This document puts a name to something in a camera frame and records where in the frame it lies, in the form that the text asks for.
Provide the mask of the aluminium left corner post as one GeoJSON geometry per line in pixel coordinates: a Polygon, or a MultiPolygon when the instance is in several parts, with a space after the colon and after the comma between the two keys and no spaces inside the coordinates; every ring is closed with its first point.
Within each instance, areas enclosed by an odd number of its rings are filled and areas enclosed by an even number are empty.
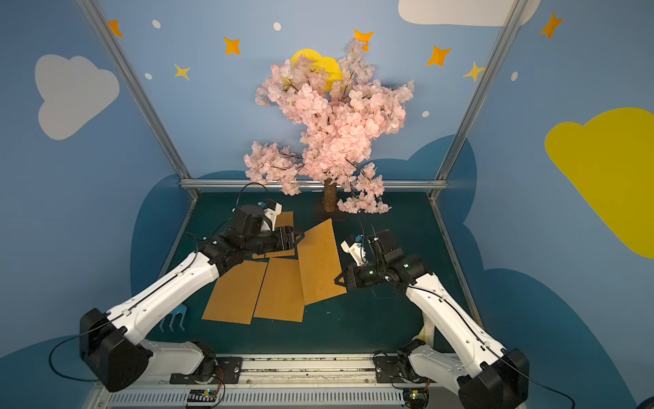
{"type": "Polygon", "coordinates": [[[163,148],[175,172],[180,177],[181,182],[191,179],[190,171],[158,115],[155,106],[147,95],[140,77],[137,75],[136,70],[121,47],[118,37],[110,28],[109,21],[102,11],[102,7],[97,1],[90,0],[78,0],[77,4],[120,74],[137,107],[139,107],[144,119],[146,119],[147,124],[158,140],[159,145],[163,148]]]}

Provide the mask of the brown kraft file bag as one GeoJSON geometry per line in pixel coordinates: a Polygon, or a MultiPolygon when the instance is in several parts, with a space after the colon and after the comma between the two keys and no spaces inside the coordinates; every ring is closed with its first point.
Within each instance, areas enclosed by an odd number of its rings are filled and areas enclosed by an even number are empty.
{"type": "Polygon", "coordinates": [[[306,305],[335,298],[347,292],[335,279],[342,272],[332,220],[306,231],[297,246],[301,285],[306,305]]]}

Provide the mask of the circuit board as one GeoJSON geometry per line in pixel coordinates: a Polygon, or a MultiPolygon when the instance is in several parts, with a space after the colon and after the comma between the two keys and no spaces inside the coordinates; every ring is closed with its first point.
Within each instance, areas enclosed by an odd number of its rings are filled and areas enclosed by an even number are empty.
{"type": "Polygon", "coordinates": [[[426,409],[429,404],[429,392],[427,390],[403,390],[405,409],[426,409]]]}
{"type": "Polygon", "coordinates": [[[217,390],[190,390],[187,394],[186,407],[211,408],[218,401],[217,390]]]}

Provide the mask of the brown kraft envelope far left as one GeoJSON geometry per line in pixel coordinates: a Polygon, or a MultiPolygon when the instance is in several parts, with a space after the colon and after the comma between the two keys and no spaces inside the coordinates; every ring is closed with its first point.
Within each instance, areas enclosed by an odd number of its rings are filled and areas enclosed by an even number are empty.
{"type": "Polygon", "coordinates": [[[275,228],[279,230],[278,237],[281,239],[281,246],[275,252],[267,252],[264,254],[254,254],[253,260],[263,260],[264,258],[274,257],[294,257],[296,249],[294,247],[292,228],[294,227],[294,212],[283,211],[277,216],[275,228]]]}

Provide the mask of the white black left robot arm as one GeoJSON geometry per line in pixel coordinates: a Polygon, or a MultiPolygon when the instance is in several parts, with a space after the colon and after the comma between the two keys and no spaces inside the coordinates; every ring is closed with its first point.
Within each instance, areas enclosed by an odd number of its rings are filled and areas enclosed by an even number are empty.
{"type": "Polygon", "coordinates": [[[281,204],[248,204],[234,210],[231,224],[197,244],[177,267],[106,312],[93,308],[80,320],[79,354],[111,393],[140,378],[179,375],[196,383],[217,377],[215,354],[199,342],[153,343],[146,336],[175,308],[255,254],[293,250],[304,233],[277,226],[281,204]]]}

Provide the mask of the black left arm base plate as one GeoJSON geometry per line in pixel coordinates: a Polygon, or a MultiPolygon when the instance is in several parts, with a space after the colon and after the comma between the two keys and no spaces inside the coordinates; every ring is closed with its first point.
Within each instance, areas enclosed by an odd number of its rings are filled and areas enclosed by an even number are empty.
{"type": "Polygon", "coordinates": [[[191,374],[174,373],[170,384],[237,384],[244,359],[236,356],[205,358],[191,374]]]}

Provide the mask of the blue plastic fork toy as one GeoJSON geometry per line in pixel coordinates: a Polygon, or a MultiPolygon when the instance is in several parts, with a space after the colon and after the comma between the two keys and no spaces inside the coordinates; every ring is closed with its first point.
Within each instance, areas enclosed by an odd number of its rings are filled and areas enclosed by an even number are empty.
{"type": "Polygon", "coordinates": [[[160,332],[165,332],[165,325],[168,326],[170,332],[174,332],[174,326],[177,325],[179,330],[185,332],[184,321],[187,315],[187,306],[185,304],[180,304],[174,308],[168,315],[165,315],[158,325],[160,332]]]}

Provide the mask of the white yellow cloth strip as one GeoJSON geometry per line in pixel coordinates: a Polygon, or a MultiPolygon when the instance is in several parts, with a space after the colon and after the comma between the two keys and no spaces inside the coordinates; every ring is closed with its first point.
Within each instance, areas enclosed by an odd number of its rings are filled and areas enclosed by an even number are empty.
{"type": "Polygon", "coordinates": [[[435,325],[425,313],[422,314],[422,318],[423,327],[418,335],[418,338],[432,348],[434,347],[435,325]]]}

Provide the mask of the aluminium back rail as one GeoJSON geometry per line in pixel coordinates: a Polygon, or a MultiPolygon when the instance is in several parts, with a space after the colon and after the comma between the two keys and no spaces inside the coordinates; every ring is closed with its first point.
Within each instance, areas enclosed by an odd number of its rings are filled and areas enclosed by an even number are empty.
{"type": "MultiPolygon", "coordinates": [[[[180,186],[183,189],[241,189],[250,180],[245,179],[182,179],[180,186]]],[[[296,186],[300,189],[319,189],[323,186],[321,182],[297,181],[296,186]]],[[[445,190],[448,183],[442,180],[432,181],[406,181],[406,180],[385,180],[383,182],[387,190],[445,190]]]]}

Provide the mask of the aluminium front rail frame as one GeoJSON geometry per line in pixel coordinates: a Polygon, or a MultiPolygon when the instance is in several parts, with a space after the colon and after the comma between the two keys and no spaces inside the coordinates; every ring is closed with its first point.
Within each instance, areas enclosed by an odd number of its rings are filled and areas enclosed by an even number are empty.
{"type": "Polygon", "coordinates": [[[403,408],[403,390],[427,390],[427,407],[461,406],[459,398],[433,381],[378,383],[373,354],[250,354],[237,384],[170,384],[170,376],[144,378],[111,393],[91,390],[87,408],[186,407],[190,390],[215,389],[211,408],[403,408]]]}

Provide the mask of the right circuit board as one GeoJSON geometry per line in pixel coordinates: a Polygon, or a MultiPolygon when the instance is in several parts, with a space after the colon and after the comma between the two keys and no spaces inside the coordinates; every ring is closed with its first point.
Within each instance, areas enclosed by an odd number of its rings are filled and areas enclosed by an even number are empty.
{"type": "Polygon", "coordinates": [[[403,390],[405,409],[426,409],[429,404],[429,392],[427,390],[403,390]]]}

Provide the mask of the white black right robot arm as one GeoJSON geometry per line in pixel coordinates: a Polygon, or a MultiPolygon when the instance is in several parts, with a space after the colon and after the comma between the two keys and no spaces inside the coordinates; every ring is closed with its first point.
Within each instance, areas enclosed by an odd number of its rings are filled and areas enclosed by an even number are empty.
{"type": "Polygon", "coordinates": [[[465,408],[524,407],[530,371],[526,356],[518,349],[508,351],[485,332],[419,256],[405,255],[388,230],[350,236],[341,247],[354,261],[336,277],[336,285],[347,291],[395,286],[455,352],[447,356],[415,339],[399,349],[389,383],[433,381],[456,395],[465,408]]]}

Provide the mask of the left circuit board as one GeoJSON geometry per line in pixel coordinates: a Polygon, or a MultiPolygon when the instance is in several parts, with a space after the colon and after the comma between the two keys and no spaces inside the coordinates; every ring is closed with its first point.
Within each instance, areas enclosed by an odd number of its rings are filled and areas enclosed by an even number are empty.
{"type": "Polygon", "coordinates": [[[187,394],[186,407],[211,408],[218,401],[217,390],[190,390],[187,394]]]}

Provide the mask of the brown kraft envelope front left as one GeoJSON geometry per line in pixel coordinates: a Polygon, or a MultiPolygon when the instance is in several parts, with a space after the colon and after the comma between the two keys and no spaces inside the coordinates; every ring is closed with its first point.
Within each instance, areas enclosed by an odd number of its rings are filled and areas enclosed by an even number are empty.
{"type": "Polygon", "coordinates": [[[266,262],[245,261],[219,277],[203,319],[250,325],[266,270],[266,262]]]}

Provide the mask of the aluminium right corner post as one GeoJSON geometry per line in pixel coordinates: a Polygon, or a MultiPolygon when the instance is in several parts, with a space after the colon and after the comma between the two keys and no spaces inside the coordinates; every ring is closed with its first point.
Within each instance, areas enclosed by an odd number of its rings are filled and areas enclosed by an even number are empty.
{"type": "Polygon", "coordinates": [[[439,170],[435,177],[435,182],[438,187],[432,188],[429,191],[429,200],[433,205],[436,203],[439,193],[447,189],[449,175],[463,150],[465,141],[467,141],[470,131],[473,129],[474,122],[481,112],[485,99],[492,89],[492,85],[510,51],[514,39],[516,38],[519,29],[522,27],[522,20],[523,17],[527,15],[526,11],[529,3],[530,1],[527,0],[514,1],[509,9],[507,19],[499,32],[492,51],[490,52],[486,68],[483,73],[481,73],[481,79],[479,79],[477,85],[475,85],[473,95],[463,115],[463,119],[446,151],[446,155],[444,156],[441,165],[439,166],[439,170]]]}

